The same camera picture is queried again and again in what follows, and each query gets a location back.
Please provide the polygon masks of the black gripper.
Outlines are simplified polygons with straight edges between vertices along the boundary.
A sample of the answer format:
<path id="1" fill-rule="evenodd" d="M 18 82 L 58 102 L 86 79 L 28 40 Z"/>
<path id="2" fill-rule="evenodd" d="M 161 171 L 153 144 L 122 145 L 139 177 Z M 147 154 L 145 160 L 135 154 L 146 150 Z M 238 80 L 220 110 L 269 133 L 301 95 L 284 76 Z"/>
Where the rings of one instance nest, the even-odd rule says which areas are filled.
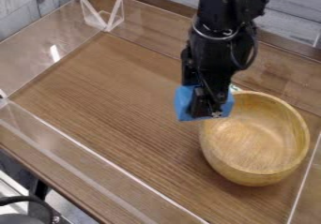
<path id="1" fill-rule="evenodd" d="M 224 31 L 213 31 L 198 22 L 191 24 L 181 60 L 182 84 L 194 85 L 189 106 L 193 119 L 225 118 L 232 114 L 232 77 L 252 66 L 257 54 L 253 22 Z"/>

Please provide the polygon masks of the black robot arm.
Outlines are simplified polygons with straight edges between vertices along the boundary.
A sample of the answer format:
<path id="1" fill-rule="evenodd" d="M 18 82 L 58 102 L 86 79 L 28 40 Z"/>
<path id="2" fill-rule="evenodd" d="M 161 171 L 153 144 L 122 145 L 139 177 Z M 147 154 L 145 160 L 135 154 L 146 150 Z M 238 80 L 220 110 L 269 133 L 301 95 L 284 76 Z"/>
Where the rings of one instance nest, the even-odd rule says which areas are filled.
<path id="1" fill-rule="evenodd" d="M 186 47 L 181 52 L 182 84 L 174 108 L 181 121 L 222 118 L 234 104 L 233 75 L 258 53 L 254 19 L 269 0 L 199 0 Z"/>

